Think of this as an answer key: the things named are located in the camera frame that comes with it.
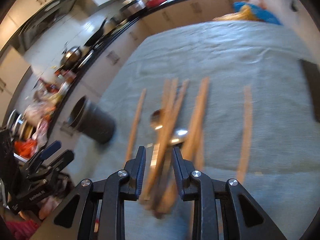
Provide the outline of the black chair back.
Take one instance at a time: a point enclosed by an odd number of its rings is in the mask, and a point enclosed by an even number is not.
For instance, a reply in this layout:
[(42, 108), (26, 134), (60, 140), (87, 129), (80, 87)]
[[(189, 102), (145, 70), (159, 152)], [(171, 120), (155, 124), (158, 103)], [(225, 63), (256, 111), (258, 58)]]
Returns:
[(320, 91), (319, 91), (319, 81), (320, 81), (320, 73), (319, 67), (317, 64), (300, 60), (301, 68), (306, 78), (306, 82), (308, 84), (311, 102), (313, 107), (313, 116), (314, 119), (319, 122), (320, 121)]

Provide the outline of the blue-grey table cloth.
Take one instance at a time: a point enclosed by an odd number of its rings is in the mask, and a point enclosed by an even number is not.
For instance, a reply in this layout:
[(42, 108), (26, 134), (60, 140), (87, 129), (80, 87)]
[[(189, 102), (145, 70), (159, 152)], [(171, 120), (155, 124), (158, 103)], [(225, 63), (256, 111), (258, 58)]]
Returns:
[(189, 80), (177, 121), (178, 127), (187, 128), (204, 77), (210, 87), (203, 170), (218, 180), (234, 177), (242, 144), (244, 87), (250, 86), (252, 144), (244, 187), (287, 239), (299, 239), (319, 208), (319, 123), (302, 59), (314, 61), (294, 31), (263, 22), (207, 22), (148, 37), (98, 103), (116, 120), (113, 139), (99, 145), (80, 137), (68, 168), (72, 180), (102, 180), (122, 168), (144, 88), (137, 146), (155, 141), (150, 115), (161, 105), (165, 79)]

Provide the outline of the red pot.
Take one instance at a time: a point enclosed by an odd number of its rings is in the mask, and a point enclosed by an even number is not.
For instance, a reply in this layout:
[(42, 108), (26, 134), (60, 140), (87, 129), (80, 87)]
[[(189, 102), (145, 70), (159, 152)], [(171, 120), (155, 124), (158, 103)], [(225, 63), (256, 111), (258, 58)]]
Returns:
[(146, 1), (146, 6), (148, 8), (154, 8), (157, 7), (159, 5), (161, 5), (162, 3), (164, 3), (166, 0), (147, 0)]

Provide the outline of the plastic bag with groceries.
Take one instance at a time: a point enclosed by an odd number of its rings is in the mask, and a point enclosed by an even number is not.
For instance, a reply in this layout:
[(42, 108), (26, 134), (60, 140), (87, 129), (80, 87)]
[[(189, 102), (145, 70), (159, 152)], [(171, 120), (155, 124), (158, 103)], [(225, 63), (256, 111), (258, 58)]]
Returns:
[(53, 83), (39, 77), (31, 97), (31, 103), (23, 113), (23, 119), (37, 127), (42, 121), (51, 123), (62, 99), (67, 94), (76, 75), (70, 71), (57, 70), (53, 73)]

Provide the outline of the long curved wooden stick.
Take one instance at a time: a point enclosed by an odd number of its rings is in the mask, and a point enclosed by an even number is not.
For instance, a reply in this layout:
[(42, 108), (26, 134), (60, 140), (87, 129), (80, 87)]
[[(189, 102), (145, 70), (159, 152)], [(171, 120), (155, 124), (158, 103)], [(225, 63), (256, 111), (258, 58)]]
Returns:
[(236, 171), (237, 180), (243, 184), (247, 173), (251, 143), (252, 143), (252, 127), (253, 127), (253, 101), (250, 86), (244, 87), (244, 114), (243, 114), (243, 131), (242, 144), (240, 151), (240, 159)]

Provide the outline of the yellow bag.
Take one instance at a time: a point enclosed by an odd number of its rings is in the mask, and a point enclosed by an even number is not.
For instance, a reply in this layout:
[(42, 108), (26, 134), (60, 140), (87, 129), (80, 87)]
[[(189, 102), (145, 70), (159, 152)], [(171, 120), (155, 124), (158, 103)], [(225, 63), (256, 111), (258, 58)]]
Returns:
[(259, 19), (253, 14), (249, 5), (243, 5), (239, 12), (216, 17), (212, 21), (259, 21)]

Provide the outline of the black wok pan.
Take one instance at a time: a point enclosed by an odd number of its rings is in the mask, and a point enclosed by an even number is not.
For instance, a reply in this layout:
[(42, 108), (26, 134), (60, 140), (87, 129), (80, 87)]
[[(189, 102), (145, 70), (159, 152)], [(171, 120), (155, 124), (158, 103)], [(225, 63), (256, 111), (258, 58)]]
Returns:
[(100, 28), (87, 40), (87, 42), (84, 44), (85, 47), (91, 47), (95, 45), (99, 41), (99, 39), (102, 38), (106, 21), (107, 18), (103, 20)]

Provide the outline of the steel pot with lid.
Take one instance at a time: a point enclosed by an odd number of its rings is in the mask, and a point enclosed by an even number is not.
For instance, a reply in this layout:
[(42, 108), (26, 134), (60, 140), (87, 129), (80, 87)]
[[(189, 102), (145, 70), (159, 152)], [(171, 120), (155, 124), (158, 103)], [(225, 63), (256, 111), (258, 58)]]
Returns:
[(79, 59), (82, 57), (82, 51), (80, 47), (73, 46), (69, 50), (65, 49), (62, 53), (62, 59), (60, 61), (60, 67), (72, 68)]

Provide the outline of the range hood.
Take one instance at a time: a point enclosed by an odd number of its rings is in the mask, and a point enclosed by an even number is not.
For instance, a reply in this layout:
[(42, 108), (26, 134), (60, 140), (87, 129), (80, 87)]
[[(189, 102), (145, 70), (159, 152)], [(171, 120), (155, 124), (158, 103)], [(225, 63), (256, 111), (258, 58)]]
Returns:
[(66, 16), (77, 0), (53, 0), (31, 16), (10, 38), (9, 43), (24, 54), (52, 25)]

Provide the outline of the blue plastic bag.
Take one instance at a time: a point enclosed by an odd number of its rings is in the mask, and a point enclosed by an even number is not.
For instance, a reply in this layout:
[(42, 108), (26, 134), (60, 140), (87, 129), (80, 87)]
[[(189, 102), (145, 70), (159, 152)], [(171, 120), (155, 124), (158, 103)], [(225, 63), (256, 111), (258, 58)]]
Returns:
[(234, 12), (239, 12), (243, 6), (249, 6), (251, 13), (259, 20), (264, 21), (266, 23), (272, 23), (276, 25), (282, 25), (282, 23), (268, 10), (262, 9), (259, 6), (253, 5), (248, 2), (234, 2), (233, 9)]

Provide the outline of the wooden chopstick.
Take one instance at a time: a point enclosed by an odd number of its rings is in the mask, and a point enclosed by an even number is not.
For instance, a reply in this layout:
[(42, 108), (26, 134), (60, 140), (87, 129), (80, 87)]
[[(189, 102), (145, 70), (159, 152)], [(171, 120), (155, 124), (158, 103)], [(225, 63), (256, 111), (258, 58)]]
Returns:
[(139, 101), (137, 103), (137, 108), (135, 112), (135, 117), (133, 119), (132, 125), (131, 125), (131, 131), (129, 134), (129, 140), (127, 143), (127, 149), (126, 149), (126, 155), (125, 155), (125, 163), (131, 159), (133, 147), (136, 142), (136, 134), (137, 134), (137, 128), (140, 121), (140, 115), (143, 108), (144, 99), (146, 96), (147, 89), (144, 88), (140, 94)]
[[(205, 77), (201, 81), (199, 93), (196, 98), (195, 107), (193, 114), (191, 116), (189, 122), (189, 134), (183, 144), (181, 153), (184, 159), (193, 162), (194, 155), (194, 145), (197, 129), (203, 123), (203, 117), (206, 109), (207, 96), (209, 90), (209, 77)], [(175, 182), (175, 177), (172, 176), (169, 180), (169, 185), (164, 193), (164, 197), (162, 200), (162, 206), (160, 208), (164, 214), (169, 213), (171, 208), (173, 207), (177, 197), (177, 186)]]
[(204, 136), (202, 125), (197, 129), (194, 146), (193, 164), (197, 170), (201, 171), (204, 165)]
[[(174, 106), (173, 106), (173, 108), (171, 110), (171, 114), (169, 115), (169, 118), (168, 118), (168, 128), (167, 128), (167, 132), (166, 132), (166, 136), (165, 136), (165, 144), (164, 144), (164, 155), (165, 155), (165, 150), (167, 148), (169, 140), (170, 140), (170, 138), (171, 138), (171, 136), (173, 134), (173, 131), (174, 131), (174, 128), (175, 128), (175, 124), (176, 124), (176, 121), (177, 121), (177, 118), (178, 118), (178, 115), (179, 115), (179, 112), (180, 112), (180, 109), (181, 109), (181, 105), (182, 105), (182, 102), (183, 102), (183, 99), (184, 99), (184, 96), (185, 96), (185, 93), (186, 93), (186, 90), (187, 90), (187, 87), (188, 87), (188, 83), (189, 83), (188, 80), (184, 80), (182, 82), (182, 85), (181, 85), (180, 89), (177, 88)], [(149, 208), (151, 210), (154, 210), (153, 204), (154, 204), (154, 199), (155, 199), (155, 191), (156, 191), (156, 188), (157, 188), (159, 176), (161, 174), (162, 165), (163, 165), (163, 162), (164, 162), (164, 155), (163, 155), (163, 159), (162, 159), (162, 162), (161, 162), (161, 167), (159, 169), (158, 177), (157, 177), (156, 182), (155, 182), (155, 184), (154, 184), (154, 186), (153, 186), (153, 188), (151, 190), (151, 193), (150, 193)]]
[(171, 114), (171, 110), (174, 106), (176, 92), (177, 92), (177, 86), (178, 86), (178, 78), (175, 78), (171, 81), (172, 82), (171, 82), (171, 90), (170, 90), (169, 100), (168, 100), (166, 109), (163, 110), (163, 113), (164, 113), (163, 137), (162, 137), (161, 143), (160, 143), (160, 148), (159, 148), (158, 157), (157, 157), (157, 164), (153, 170), (151, 168), (149, 168), (147, 181), (145, 183), (145, 186), (144, 186), (143, 192), (142, 192), (143, 200), (150, 199), (150, 193), (151, 193), (151, 190), (152, 190), (152, 188), (156, 182), (156, 179), (158, 177), (159, 169), (161, 167), (161, 162), (162, 162), (163, 155), (164, 155), (164, 144), (165, 144), (165, 136), (166, 136), (166, 132), (167, 132), (167, 128), (168, 128), (168, 118), (169, 118), (169, 115)]
[(161, 109), (165, 110), (168, 100), (169, 100), (169, 95), (170, 95), (170, 90), (171, 90), (171, 80), (170, 79), (165, 79), (164, 80), (164, 85), (163, 85), (163, 93), (162, 93), (162, 103), (161, 103)]

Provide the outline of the black utensil holder cup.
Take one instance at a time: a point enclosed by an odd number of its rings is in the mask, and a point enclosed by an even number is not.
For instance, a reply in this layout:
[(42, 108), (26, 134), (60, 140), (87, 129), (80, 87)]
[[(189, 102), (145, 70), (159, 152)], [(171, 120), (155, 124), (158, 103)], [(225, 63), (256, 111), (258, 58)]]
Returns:
[(67, 125), (100, 144), (109, 142), (116, 130), (114, 118), (87, 96), (77, 101), (67, 119)]

